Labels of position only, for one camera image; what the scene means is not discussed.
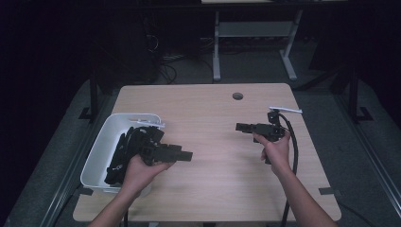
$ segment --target dark background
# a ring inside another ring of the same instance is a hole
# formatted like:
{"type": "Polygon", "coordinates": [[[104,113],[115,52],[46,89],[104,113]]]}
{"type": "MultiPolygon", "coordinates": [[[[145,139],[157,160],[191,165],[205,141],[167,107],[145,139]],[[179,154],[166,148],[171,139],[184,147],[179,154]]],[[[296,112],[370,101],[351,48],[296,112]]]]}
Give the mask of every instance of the dark background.
{"type": "MultiPolygon", "coordinates": [[[[7,218],[85,80],[95,73],[102,92],[108,93],[113,87],[149,84],[157,78],[158,56],[149,54],[145,35],[146,29],[154,27],[142,27],[138,12],[109,13],[88,10],[84,5],[93,4],[48,0],[0,3],[0,223],[7,218]]],[[[343,62],[354,65],[401,127],[399,12],[390,1],[324,13],[306,10],[298,39],[320,39],[312,68],[330,70],[343,62]]],[[[163,20],[158,22],[157,32],[164,50],[179,46],[196,53],[199,37],[213,37],[213,28],[203,24],[213,20],[213,15],[160,13],[163,20]]]]}

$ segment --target table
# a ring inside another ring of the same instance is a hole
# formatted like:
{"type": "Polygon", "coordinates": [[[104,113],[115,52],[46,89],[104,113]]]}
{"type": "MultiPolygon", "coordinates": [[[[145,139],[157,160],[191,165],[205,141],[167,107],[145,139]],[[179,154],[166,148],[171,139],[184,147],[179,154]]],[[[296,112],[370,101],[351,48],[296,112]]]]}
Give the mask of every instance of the table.
{"type": "MultiPolygon", "coordinates": [[[[178,162],[152,183],[150,193],[129,210],[130,221],[279,221],[286,197],[270,168],[259,160],[262,146],[236,123],[268,123],[268,106],[299,109],[286,84],[205,84],[126,86],[113,113],[158,114],[166,127],[162,143],[193,152],[191,162],[178,162]],[[233,99],[241,93],[243,99],[233,99]]],[[[305,122],[298,113],[282,113],[298,141],[298,177],[334,220],[340,209],[305,122]]],[[[80,195],[78,221],[92,220],[113,194],[80,195]]],[[[294,220],[290,212],[288,220],[294,220]]]]}

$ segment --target gray floor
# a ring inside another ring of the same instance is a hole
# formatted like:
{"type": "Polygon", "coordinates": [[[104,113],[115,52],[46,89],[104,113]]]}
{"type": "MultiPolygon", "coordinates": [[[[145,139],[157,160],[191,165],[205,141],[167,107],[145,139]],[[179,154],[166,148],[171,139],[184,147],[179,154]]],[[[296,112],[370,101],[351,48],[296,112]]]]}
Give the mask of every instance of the gray floor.
{"type": "MultiPolygon", "coordinates": [[[[297,87],[322,73],[308,70],[315,44],[298,42],[294,45],[290,58],[299,78],[296,81],[289,80],[279,58],[280,47],[282,45],[272,44],[266,46],[264,51],[221,55],[222,79],[219,83],[284,82],[291,87],[297,87]]],[[[209,53],[200,56],[200,59],[171,63],[170,66],[174,67],[178,74],[175,84],[212,83],[211,59],[212,55],[209,53]]],[[[303,117],[327,178],[338,192],[337,199],[353,208],[374,226],[401,226],[401,219],[377,179],[366,151],[356,136],[355,128],[350,124],[340,104],[342,100],[346,100],[347,94],[332,95],[328,89],[331,80],[327,79],[308,91],[294,92],[294,95],[304,111],[303,117]]],[[[166,80],[159,77],[155,84],[166,84],[166,80]]],[[[110,114],[117,95],[118,89],[115,89],[112,95],[99,94],[101,110],[95,126],[89,124],[89,120],[78,119],[82,109],[90,105],[89,84],[86,82],[82,85],[43,158],[32,173],[6,226],[52,226],[43,223],[43,220],[49,214],[47,210],[53,198],[60,192],[61,181],[65,178],[72,160],[75,160],[77,151],[88,152],[88,141],[82,140],[90,137],[88,134],[96,134],[110,114]]],[[[374,118],[374,121],[361,122],[358,127],[365,132],[394,183],[400,188],[401,169],[397,162],[401,160],[401,132],[380,106],[373,90],[363,82],[359,86],[358,101],[374,118]]],[[[78,172],[82,170],[83,162],[84,160],[80,160],[77,163],[78,172]]],[[[78,186],[78,175],[71,178],[70,187],[78,186]]],[[[56,222],[54,226],[87,225],[73,220],[72,214],[77,200],[77,194],[69,198],[60,215],[53,218],[56,222]]],[[[338,221],[339,226],[369,226],[343,206],[340,209],[342,217],[338,221]]],[[[278,223],[272,223],[271,226],[278,226],[278,223]]]]}

